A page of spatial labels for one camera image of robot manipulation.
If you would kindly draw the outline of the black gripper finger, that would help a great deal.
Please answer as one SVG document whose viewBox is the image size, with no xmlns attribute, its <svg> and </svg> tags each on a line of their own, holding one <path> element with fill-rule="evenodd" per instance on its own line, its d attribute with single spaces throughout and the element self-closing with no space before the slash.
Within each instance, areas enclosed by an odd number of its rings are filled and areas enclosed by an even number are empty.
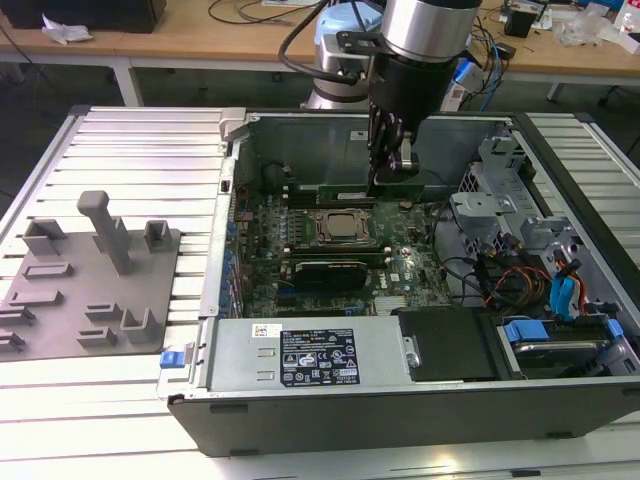
<svg viewBox="0 0 640 480">
<path fill-rule="evenodd" d="M 404 182 L 419 173 L 419 160 L 412 150 L 415 137 L 415 131 L 399 116 L 370 103 L 368 196 L 379 196 L 387 184 Z"/>
</svg>

